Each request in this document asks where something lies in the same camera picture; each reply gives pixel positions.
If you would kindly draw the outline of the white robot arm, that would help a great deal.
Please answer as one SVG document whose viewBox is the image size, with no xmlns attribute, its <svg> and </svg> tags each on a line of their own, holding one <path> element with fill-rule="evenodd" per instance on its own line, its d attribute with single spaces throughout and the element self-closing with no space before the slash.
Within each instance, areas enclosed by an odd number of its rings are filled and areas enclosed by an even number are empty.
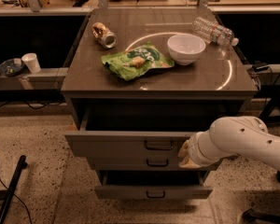
<svg viewBox="0 0 280 224">
<path fill-rule="evenodd" d="M 178 165 L 202 168 L 235 155 L 261 161 L 280 172 L 280 136 L 269 134 L 257 117 L 216 119 L 207 131 L 197 132 L 184 142 Z"/>
</svg>

